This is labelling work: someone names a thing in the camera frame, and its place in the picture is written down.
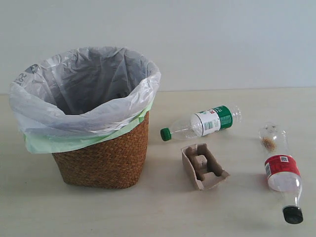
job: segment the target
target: white wall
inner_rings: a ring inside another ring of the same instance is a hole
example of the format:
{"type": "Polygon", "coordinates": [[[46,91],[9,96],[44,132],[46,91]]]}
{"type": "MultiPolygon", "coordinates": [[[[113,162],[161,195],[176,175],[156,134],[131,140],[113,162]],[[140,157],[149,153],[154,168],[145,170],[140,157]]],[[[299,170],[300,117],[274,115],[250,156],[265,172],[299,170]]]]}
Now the white wall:
{"type": "Polygon", "coordinates": [[[316,86],[315,0],[11,0],[0,7],[0,93],[83,46],[151,58],[161,90],[316,86]]]}

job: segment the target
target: green bottle cap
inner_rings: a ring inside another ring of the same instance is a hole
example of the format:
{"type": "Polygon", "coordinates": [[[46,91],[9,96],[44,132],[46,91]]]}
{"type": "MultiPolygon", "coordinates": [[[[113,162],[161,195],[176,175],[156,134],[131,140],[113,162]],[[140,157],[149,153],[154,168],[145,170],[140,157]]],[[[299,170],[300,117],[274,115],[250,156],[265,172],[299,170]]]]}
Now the green bottle cap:
{"type": "Polygon", "coordinates": [[[160,135],[163,141],[165,142],[171,140],[171,133],[170,133],[169,128],[167,127],[160,130],[160,135]]]}

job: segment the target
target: clear plastic bottle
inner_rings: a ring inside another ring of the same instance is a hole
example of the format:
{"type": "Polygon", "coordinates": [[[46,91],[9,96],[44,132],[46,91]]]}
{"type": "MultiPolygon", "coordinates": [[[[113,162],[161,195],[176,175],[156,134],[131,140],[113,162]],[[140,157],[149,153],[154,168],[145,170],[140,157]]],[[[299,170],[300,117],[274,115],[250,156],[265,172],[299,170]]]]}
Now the clear plastic bottle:
{"type": "Polygon", "coordinates": [[[265,151],[268,185],[282,194],[285,221],[299,224],[303,221],[299,206],[302,180],[296,161],[289,155],[286,133],[278,125],[268,122],[259,130],[259,136],[265,151]]]}
{"type": "Polygon", "coordinates": [[[163,141],[170,139],[186,140],[205,136],[212,132],[231,127],[241,121],[238,106],[219,106],[214,109],[201,111],[183,116],[169,128],[160,131],[163,141]]]}

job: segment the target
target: green and white label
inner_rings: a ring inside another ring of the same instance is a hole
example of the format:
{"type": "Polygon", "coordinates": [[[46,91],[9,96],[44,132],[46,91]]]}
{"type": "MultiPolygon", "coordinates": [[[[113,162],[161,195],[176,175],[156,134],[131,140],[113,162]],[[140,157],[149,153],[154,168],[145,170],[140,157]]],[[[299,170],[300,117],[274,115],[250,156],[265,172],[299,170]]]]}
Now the green and white label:
{"type": "Polygon", "coordinates": [[[232,113],[226,106],[201,111],[195,115],[201,120],[203,127],[202,136],[231,127],[233,124],[232,113]]]}

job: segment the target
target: woven basket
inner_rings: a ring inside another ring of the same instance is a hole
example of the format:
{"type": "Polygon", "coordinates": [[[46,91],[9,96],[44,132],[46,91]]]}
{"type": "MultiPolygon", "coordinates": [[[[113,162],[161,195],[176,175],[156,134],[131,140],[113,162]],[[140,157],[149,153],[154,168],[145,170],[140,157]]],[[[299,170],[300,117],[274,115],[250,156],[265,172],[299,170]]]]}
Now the woven basket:
{"type": "Polygon", "coordinates": [[[71,152],[53,153],[65,183],[124,189],[137,183],[146,158],[149,113],[120,137],[71,152]]]}

